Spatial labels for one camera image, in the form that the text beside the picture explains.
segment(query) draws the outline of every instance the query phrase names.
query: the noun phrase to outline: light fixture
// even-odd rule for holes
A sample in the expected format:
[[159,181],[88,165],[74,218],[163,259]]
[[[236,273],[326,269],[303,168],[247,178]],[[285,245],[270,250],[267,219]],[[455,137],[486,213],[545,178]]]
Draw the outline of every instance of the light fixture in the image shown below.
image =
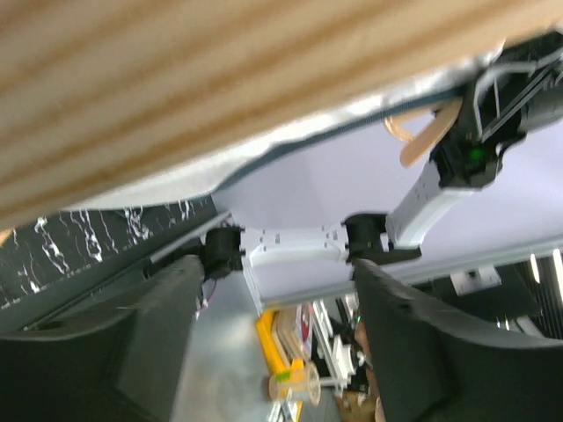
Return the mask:
[[563,260],[561,260],[561,251],[559,249],[553,250],[553,264],[555,265],[559,294],[563,300]]
[[534,255],[533,253],[530,255],[530,266],[534,280],[539,284],[539,270],[537,269],[536,255]]

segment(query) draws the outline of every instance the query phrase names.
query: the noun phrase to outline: white arm segment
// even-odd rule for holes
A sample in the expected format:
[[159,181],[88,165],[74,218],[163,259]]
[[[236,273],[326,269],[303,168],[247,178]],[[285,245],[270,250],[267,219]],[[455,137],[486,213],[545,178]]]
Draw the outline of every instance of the white arm segment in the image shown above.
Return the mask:
[[341,223],[317,229],[256,230],[241,233],[240,249],[251,266],[274,262],[328,259],[346,261],[348,235]]
[[385,229],[396,248],[416,248],[424,236],[454,205],[479,189],[441,188],[434,162],[427,162],[419,179],[395,210]]

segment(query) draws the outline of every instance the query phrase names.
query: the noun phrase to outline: black marble surface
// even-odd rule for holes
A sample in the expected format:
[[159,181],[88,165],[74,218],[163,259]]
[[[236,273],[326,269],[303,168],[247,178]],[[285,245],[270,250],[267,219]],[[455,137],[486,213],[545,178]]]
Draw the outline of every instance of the black marble surface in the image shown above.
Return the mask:
[[15,229],[0,248],[0,309],[86,272],[214,208],[210,198],[159,207],[60,212]]

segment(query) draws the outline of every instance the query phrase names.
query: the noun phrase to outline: wood grain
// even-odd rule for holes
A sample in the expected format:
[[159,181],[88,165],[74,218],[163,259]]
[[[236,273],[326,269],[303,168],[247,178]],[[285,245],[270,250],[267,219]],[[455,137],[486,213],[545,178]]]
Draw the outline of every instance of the wood grain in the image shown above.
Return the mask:
[[560,0],[7,2],[0,228],[561,16]]

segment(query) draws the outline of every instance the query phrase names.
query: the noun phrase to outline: white wall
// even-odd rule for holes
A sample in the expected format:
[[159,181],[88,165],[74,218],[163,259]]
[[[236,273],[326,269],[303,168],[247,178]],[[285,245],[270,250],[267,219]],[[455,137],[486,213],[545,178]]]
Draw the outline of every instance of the white wall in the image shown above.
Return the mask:
[[[508,152],[496,183],[452,209],[428,233],[423,258],[410,266],[563,235],[562,137],[559,124]],[[257,228],[319,225],[358,211],[387,212],[422,166],[402,168],[401,147],[380,125],[366,127],[256,171],[217,194],[216,201],[239,223]],[[257,274],[264,296],[272,297],[338,283],[348,269],[308,262],[260,268]]]

